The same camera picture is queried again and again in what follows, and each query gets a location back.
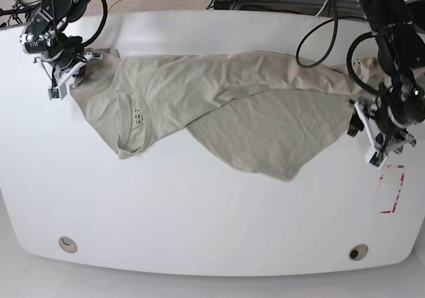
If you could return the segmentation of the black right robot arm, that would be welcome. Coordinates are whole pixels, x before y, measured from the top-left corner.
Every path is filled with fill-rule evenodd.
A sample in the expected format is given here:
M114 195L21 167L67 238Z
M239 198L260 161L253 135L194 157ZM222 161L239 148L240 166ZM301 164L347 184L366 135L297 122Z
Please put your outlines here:
M101 54L88 49L106 24L108 4L106 0L100 1L100 25L86 41L80 36L68 37L64 30L83 16L91 0L42 0L33 21L24 28L20 36L24 53L34 54L35 62L41 66L49 64L52 67L47 74L50 99L63 99L67 95L66 85L83 77L85 65L91 60L102 59Z

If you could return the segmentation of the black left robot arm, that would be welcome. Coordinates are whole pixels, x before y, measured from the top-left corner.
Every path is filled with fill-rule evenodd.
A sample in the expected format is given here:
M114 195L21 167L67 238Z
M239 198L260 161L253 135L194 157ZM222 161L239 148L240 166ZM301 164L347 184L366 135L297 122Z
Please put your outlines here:
M348 135L366 131L370 147L365 161L381 168L389 153L402 153L406 144L416 145L407 129L424 121L424 89L415 80L414 70L424 67L424 41L416 32L424 28L419 11L422 0L359 0L371 31L357 37L347 53L350 77L373 101L359 99L354 103ZM378 46L378 62L390 78L373 88L355 73L352 56L356 47L369 38Z

